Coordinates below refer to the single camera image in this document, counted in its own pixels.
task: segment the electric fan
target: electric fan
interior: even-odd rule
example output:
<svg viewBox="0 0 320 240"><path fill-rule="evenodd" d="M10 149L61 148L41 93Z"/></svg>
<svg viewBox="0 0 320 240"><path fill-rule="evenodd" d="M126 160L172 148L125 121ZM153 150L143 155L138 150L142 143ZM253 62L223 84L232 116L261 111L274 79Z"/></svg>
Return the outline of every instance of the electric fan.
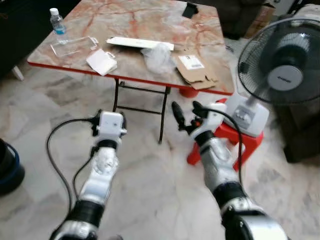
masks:
<svg viewBox="0 0 320 240"><path fill-rule="evenodd" d="M263 28L244 47L237 71L251 97L233 94L226 111L243 133L257 137L269 116L257 99L291 105L319 97L320 21L288 18Z"/></svg>

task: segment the bottle cap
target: bottle cap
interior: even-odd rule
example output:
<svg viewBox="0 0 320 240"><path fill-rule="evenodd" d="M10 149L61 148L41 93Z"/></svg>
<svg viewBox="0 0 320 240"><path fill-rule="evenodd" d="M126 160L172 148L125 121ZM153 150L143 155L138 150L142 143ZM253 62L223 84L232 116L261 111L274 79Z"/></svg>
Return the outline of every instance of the bottle cap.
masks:
<svg viewBox="0 0 320 240"><path fill-rule="evenodd" d="M53 8L50 8L50 13L52 16L56 16L56 15L59 15L59 11L57 8L53 7Z"/></svg>

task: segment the plastic bag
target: plastic bag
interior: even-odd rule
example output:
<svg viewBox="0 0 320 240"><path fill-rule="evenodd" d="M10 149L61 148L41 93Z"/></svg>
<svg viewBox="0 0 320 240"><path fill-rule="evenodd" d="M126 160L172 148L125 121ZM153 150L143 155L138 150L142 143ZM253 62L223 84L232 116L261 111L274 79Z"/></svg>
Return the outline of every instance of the plastic bag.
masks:
<svg viewBox="0 0 320 240"><path fill-rule="evenodd" d="M176 68L170 49L163 43L159 43L154 48L144 48L141 53L146 67L155 74L170 74Z"/></svg>

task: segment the sofa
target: sofa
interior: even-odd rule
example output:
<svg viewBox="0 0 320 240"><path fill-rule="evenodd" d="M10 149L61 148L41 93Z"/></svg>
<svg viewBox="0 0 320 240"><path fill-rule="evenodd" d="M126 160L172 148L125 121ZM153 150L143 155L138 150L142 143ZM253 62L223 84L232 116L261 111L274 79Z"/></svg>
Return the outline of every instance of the sofa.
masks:
<svg viewBox="0 0 320 240"><path fill-rule="evenodd" d="M52 31L50 8L65 17L80 0L0 1L0 79Z"/></svg>
<svg viewBox="0 0 320 240"><path fill-rule="evenodd" d="M215 7L223 35L239 39L246 34L265 0L185 0L185 2Z"/></svg>

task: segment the red table edge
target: red table edge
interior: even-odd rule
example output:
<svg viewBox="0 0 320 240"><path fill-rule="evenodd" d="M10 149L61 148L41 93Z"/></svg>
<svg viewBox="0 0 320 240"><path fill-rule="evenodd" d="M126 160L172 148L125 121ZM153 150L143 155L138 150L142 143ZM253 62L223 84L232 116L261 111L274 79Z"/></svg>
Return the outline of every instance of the red table edge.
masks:
<svg viewBox="0 0 320 240"><path fill-rule="evenodd" d="M27 60L27 62L34 67L40 67L40 68L46 68L46 69L56 69L56 70L64 70L64 71L69 71L69 72L76 72L76 73L82 73L82 74L89 74L89 75L96 75L100 77L108 77L108 78L116 78L116 79L123 79L123 80L129 80L129 81L135 81L135 82L141 82L141 83L146 83L146 84L153 84L153 85L160 85L160 86L166 86L166 87L172 87L172 88L178 88L178 89L185 89L185 90L194 90L190 86L181 86L181 85L175 85L175 84L170 84L170 83L162 83L162 82L156 82L156 81L149 81L149 80L143 80L139 78L133 78L133 77L127 77L127 76L118 76L118 75L112 75L112 74L107 74L105 76L101 76L99 73L94 72L94 71L87 71L87 70L79 70L75 68L70 68L70 67L63 67L63 66L53 66L53 65L47 65L47 64L42 64L42 63L35 63ZM233 92L225 92L225 91L218 91L218 90L210 90L210 89L200 89L198 90L200 92L206 92L206 93L211 93L211 94L220 94L220 95L226 95L226 96L231 96Z"/></svg>

